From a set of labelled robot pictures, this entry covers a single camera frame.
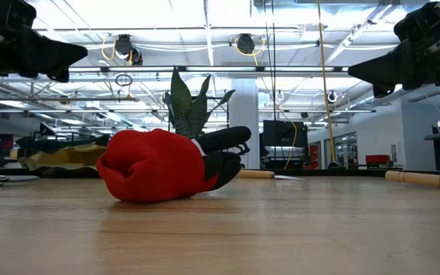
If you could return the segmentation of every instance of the red knit glove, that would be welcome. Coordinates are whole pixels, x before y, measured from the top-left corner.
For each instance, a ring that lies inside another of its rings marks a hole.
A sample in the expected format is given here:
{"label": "red knit glove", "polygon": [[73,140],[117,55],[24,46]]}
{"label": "red knit glove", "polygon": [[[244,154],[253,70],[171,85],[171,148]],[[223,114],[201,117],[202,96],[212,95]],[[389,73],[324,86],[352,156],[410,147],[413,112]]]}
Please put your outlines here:
{"label": "red knit glove", "polygon": [[127,202],[163,202],[194,196],[205,182],[199,149],[186,137],[163,130],[119,131],[96,164],[109,192]]}

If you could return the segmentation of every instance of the plant leaf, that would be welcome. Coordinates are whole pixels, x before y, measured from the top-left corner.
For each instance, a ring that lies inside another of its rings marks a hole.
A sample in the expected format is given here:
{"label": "plant leaf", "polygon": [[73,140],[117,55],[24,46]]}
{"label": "plant leaf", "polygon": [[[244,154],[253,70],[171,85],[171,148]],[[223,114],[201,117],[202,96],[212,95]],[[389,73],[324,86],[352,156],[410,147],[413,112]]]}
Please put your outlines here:
{"label": "plant leaf", "polygon": [[203,81],[202,84],[202,88],[199,90],[199,95],[204,95],[206,96],[206,92],[208,92],[208,87],[210,86],[210,78],[212,77],[212,75],[208,75],[208,77],[205,79],[205,81]]}
{"label": "plant leaf", "polygon": [[175,127],[176,134],[180,134],[187,138],[194,138],[192,137],[193,134],[191,133],[189,123],[182,112],[176,113],[175,120],[176,120],[176,127]]}
{"label": "plant leaf", "polygon": [[230,100],[230,98],[232,97],[234,92],[235,92],[235,90],[230,90],[223,95],[222,100],[220,100],[220,102],[215,107],[213,107],[213,109],[210,112],[208,112],[208,114],[206,115],[206,121],[208,121],[208,119],[210,118],[210,115],[212,115],[213,110],[217,109],[218,107],[220,107],[220,105],[222,105]]}
{"label": "plant leaf", "polygon": [[173,112],[182,112],[185,118],[189,117],[193,107],[193,100],[191,99],[191,92],[188,86],[181,79],[180,73],[174,67],[173,77],[171,79],[171,103]]}
{"label": "plant leaf", "polygon": [[188,118],[189,128],[191,129],[193,135],[192,138],[198,137],[199,133],[201,133],[203,129],[203,126],[205,126],[205,123],[208,120],[206,103],[206,94],[200,93],[195,102],[192,104],[192,111]]}
{"label": "plant leaf", "polygon": [[173,111],[173,104],[171,101],[171,95],[168,92],[164,93],[163,102],[166,104],[167,108],[169,109],[170,123],[173,125],[173,127],[176,127],[176,120],[174,119],[174,111]]}

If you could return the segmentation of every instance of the hanging cable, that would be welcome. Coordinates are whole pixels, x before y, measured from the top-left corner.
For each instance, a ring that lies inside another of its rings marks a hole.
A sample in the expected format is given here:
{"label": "hanging cable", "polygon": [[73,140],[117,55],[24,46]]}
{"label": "hanging cable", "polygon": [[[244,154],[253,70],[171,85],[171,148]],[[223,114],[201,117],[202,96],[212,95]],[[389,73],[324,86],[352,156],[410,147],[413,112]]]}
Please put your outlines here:
{"label": "hanging cable", "polygon": [[[261,80],[263,81],[263,84],[264,84],[264,87],[266,88],[266,90],[269,90],[268,88],[267,88],[267,85],[266,85],[266,83],[264,82],[264,79],[262,79],[261,78]],[[278,104],[276,104],[275,102],[274,102],[274,100],[273,100],[273,104],[274,104],[274,108],[276,108],[277,110],[278,110],[278,112],[287,120],[287,121],[289,121],[292,125],[293,125],[293,128],[295,128],[295,136],[293,137],[293,143],[291,144],[291,148],[290,148],[290,154],[288,155],[288,161],[286,162],[286,164],[285,164],[285,166],[284,166],[284,170],[286,170],[286,168],[288,167],[288,164],[290,164],[290,161],[291,161],[291,158],[292,158],[292,156],[293,156],[293,149],[295,148],[295,144],[296,144],[296,140],[298,139],[298,128],[297,128],[297,126],[296,126],[296,124],[293,122],[293,121],[291,121],[291,119],[289,119],[285,114],[284,114],[284,112],[282,112],[281,111],[281,109],[280,109],[280,107],[278,106]]]}
{"label": "hanging cable", "polygon": [[327,122],[328,122],[328,135],[330,137],[330,155],[332,161],[335,161],[335,152],[334,152],[334,135],[332,133],[332,120],[330,118],[330,109],[328,107],[328,93],[327,93],[327,79],[325,74],[325,57],[324,57],[324,39],[322,33],[322,9],[321,9],[321,0],[317,0],[317,7],[319,9],[319,35],[320,35],[320,53],[322,55],[322,76],[324,82],[324,97],[325,97],[325,110],[327,112]]}
{"label": "hanging cable", "polygon": [[241,55],[245,55],[246,57],[253,57],[253,58],[254,58],[254,62],[256,63],[256,66],[258,66],[256,56],[257,56],[261,51],[264,50],[265,40],[263,39],[263,45],[262,45],[262,47],[259,49],[259,51],[256,52],[256,53],[242,53],[242,52],[238,49],[237,42],[238,42],[238,38],[235,38],[235,49],[237,49],[237,52],[239,52]]}
{"label": "hanging cable", "polygon": [[[108,37],[108,35],[105,34],[105,36],[104,36],[104,38],[103,38],[103,46],[105,46],[105,42],[106,42],[106,38],[107,38],[107,37]],[[101,54],[103,55],[103,57],[104,57],[105,59],[107,59],[107,60],[112,60],[113,57],[115,57],[115,45],[116,45],[116,39],[113,41],[112,57],[108,57],[108,56],[106,56],[105,48],[102,48],[102,49],[101,49]]]}

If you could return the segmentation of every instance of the pillar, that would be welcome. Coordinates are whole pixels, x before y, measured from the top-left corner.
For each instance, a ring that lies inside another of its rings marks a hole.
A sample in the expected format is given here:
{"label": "pillar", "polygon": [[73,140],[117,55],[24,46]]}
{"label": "pillar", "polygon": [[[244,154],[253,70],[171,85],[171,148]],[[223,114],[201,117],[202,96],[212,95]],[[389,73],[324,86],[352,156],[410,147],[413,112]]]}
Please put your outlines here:
{"label": "pillar", "polygon": [[256,79],[233,79],[235,89],[229,102],[230,126],[245,126],[251,129],[251,139],[247,145],[251,151],[241,156],[248,169],[259,169],[259,111],[257,107]]}

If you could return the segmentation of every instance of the table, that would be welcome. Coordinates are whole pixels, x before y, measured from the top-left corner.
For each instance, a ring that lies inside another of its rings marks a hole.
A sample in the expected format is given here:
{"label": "table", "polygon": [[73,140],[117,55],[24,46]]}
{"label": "table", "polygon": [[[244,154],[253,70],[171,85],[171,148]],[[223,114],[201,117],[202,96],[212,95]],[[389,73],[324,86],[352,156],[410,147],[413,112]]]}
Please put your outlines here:
{"label": "table", "polygon": [[235,180],[151,205],[101,180],[0,189],[0,274],[440,273],[440,189],[370,177]]}

